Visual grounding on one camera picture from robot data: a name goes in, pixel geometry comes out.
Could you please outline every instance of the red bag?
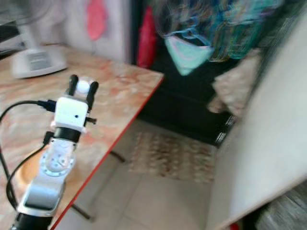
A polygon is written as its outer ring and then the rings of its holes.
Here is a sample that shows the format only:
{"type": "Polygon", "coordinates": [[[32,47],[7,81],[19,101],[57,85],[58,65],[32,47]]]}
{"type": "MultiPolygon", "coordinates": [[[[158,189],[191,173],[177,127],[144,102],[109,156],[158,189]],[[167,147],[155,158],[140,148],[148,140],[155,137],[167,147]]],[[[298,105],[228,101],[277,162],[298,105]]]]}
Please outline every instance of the red bag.
{"type": "Polygon", "coordinates": [[[149,6],[146,9],[143,24],[140,28],[138,66],[149,68],[152,65],[155,58],[156,42],[153,10],[149,6]]]}

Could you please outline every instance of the electric fan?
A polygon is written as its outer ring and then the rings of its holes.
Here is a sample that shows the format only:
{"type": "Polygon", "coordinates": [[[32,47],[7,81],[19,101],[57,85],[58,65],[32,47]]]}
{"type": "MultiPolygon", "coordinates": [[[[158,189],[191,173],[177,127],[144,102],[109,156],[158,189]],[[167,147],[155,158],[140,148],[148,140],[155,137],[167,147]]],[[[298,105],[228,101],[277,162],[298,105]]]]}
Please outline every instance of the electric fan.
{"type": "Polygon", "coordinates": [[[12,74],[30,78],[67,67],[58,46],[41,46],[31,31],[31,23],[43,17],[53,0],[0,0],[0,21],[16,21],[26,50],[12,57],[12,74]]]}

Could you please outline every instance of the fan base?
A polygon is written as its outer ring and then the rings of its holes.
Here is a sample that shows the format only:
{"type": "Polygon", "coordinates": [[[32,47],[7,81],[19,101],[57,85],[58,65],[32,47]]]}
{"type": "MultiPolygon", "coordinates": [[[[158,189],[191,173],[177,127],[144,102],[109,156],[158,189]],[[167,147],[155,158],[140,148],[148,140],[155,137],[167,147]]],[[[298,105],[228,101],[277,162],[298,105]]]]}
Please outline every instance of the fan base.
{"type": "Polygon", "coordinates": [[[67,68],[64,55],[58,46],[27,49],[12,57],[12,73],[15,78],[30,78],[54,73],[67,68]]]}

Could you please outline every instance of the white cabinet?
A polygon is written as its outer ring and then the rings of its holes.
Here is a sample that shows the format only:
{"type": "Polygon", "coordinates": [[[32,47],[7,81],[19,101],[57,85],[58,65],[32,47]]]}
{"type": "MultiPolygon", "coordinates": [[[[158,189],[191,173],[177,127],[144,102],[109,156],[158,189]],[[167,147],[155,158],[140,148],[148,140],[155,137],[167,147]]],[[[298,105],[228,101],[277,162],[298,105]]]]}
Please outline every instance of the white cabinet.
{"type": "Polygon", "coordinates": [[[307,178],[306,24],[305,13],[249,102],[238,136],[221,147],[207,230],[228,226],[307,178]]]}

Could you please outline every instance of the table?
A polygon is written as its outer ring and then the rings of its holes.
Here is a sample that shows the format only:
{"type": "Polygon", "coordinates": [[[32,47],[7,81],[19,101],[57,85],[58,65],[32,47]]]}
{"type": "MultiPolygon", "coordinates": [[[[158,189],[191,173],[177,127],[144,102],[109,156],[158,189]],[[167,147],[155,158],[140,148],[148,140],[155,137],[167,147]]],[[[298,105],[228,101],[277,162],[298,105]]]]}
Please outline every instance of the table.
{"type": "MultiPolygon", "coordinates": [[[[66,187],[51,229],[56,227],[72,206],[163,78],[158,72],[93,57],[69,47],[62,47],[62,51],[67,57],[68,69],[38,78],[14,79],[10,72],[10,58],[0,61],[1,112],[20,100],[56,100],[68,87],[72,74],[87,76],[99,82],[91,112],[91,117],[98,121],[96,125],[89,123],[88,132],[81,137],[75,151],[79,179],[66,187]]],[[[0,127],[1,146],[10,172],[27,154],[41,145],[52,117],[52,113],[33,105],[18,106],[5,117],[0,127]]],[[[1,229],[9,229],[15,218],[15,211],[6,199],[5,185],[6,178],[1,168],[1,229]]],[[[16,182],[14,185],[20,200],[24,191],[18,188],[16,182]]]]}

